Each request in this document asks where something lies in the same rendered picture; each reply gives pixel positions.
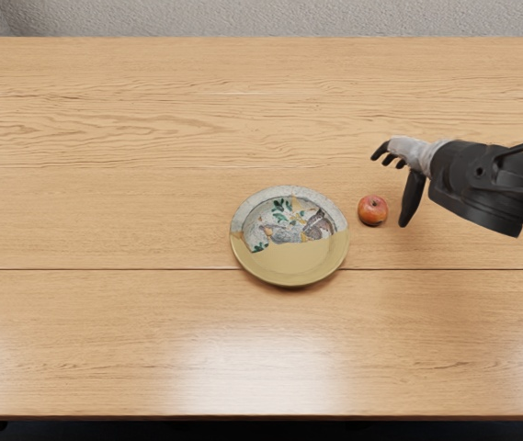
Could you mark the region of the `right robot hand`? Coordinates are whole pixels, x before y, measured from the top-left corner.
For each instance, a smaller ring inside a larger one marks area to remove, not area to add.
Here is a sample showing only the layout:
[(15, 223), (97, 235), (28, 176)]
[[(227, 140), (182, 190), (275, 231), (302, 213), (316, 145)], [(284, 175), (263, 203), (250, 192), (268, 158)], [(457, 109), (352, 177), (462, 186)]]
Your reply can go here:
[(371, 161), (378, 161), (383, 156), (383, 166), (398, 160), (397, 169), (409, 168), (398, 220), (401, 228), (408, 225), (419, 207), (426, 181), (431, 178), (434, 155), (449, 142), (449, 139), (427, 142), (408, 136), (392, 136), (371, 155)]

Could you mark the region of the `red apple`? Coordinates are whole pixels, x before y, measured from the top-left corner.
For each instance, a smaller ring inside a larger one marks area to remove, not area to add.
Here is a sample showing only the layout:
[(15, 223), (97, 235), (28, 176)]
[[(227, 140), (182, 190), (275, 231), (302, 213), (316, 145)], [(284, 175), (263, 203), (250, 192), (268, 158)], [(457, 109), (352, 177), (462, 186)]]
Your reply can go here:
[(365, 225), (377, 227), (387, 221), (389, 208), (387, 201), (377, 195), (367, 195), (358, 202), (358, 219)]

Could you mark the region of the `patterned yellow grey plate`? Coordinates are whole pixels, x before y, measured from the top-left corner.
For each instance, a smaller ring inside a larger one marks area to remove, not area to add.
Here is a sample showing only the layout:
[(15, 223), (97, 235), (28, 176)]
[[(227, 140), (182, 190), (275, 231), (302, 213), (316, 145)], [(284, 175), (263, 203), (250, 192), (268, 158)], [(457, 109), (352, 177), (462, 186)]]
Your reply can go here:
[(249, 196), (233, 215), (229, 239), (234, 257), (250, 275), (297, 288), (341, 266), (350, 231), (340, 208), (325, 195), (283, 185)]

